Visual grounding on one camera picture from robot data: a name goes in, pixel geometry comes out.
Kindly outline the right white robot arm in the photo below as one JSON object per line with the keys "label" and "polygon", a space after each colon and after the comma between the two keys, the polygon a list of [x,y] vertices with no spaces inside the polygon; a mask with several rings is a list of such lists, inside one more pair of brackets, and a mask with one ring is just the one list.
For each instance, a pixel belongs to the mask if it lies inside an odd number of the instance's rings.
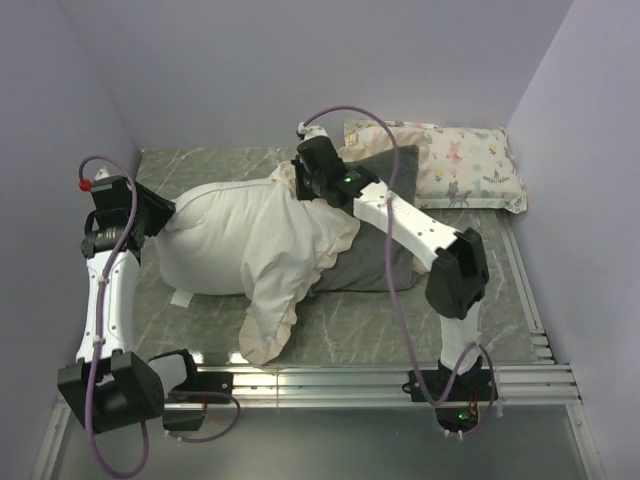
{"label": "right white robot arm", "polygon": [[459,231],[421,212],[363,167],[349,168],[326,133],[300,133],[292,164],[300,200],[322,198],[385,232],[428,272],[425,297],[440,316],[439,364],[444,394],[460,400],[472,392],[479,366],[480,304],[489,281],[481,235]]}

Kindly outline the white pillow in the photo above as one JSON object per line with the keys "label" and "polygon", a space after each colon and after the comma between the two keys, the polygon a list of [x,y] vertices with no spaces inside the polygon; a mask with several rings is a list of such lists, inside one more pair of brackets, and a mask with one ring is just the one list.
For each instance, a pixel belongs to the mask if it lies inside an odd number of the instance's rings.
{"label": "white pillow", "polygon": [[258,279],[277,267],[290,233],[283,227],[291,192],[270,179],[197,186],[155,239],[161,278],[201,295],[253,296]]}

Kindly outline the grey pillowcase with cream ruffle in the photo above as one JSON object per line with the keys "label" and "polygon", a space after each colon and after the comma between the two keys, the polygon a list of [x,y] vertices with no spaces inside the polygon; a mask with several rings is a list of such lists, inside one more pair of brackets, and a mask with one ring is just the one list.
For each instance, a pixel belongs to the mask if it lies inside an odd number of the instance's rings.
{"label": "grey pillowcase with cream ruffle", "polygon": [[324,200],[297,200],[288,161],[262,180],[254,201],[257,215],[239,267],[250,301],[239,348],[263,365],[285,348],[308,293],[387,291],[386,233]]}

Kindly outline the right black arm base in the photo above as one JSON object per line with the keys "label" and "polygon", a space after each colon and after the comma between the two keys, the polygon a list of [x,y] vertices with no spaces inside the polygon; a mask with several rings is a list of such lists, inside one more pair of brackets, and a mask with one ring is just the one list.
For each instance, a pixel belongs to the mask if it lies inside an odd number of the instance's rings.
{"label": "right black arm base", "polygon": [[484,417],[480,404],[487,409],[498,400],[498,389],[492,368],[483,367],[481,356],[465,373],[452,376],[452,371],[438,362],[436,370],[421,370],[421,378],[434,400],[444,402],[435,408],[438,426],[445,436],[457,436],[460,440],[476,431]]}

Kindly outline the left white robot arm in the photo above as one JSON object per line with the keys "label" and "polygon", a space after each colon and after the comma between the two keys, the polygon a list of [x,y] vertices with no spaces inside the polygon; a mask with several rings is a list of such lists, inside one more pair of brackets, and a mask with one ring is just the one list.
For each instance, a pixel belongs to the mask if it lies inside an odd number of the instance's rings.
{"label": "left white robot arm", "polygon": [[134,351],[134,297],[146,238],[160,233],[173,202],[121,175],[83,180],[95,208],[81,243],[89,280],[87,317],[73,365],[59,369],[58,390],[88,431],[105,433],[155,419],[166,398],[195,399],[201,390],[186,349],[149,361]]}

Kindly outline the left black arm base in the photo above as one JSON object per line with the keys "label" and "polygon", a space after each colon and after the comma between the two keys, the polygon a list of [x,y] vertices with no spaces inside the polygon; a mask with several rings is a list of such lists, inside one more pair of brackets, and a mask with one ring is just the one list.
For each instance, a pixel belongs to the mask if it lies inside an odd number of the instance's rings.
{"label": "left black arm base", "polygon": [[230,399],[234,375],[230,372],[204,371],[187,386],[172,390],[165,401],[163,427],[169,432],[196,432],[204,424],[210,405],[232,405]]}

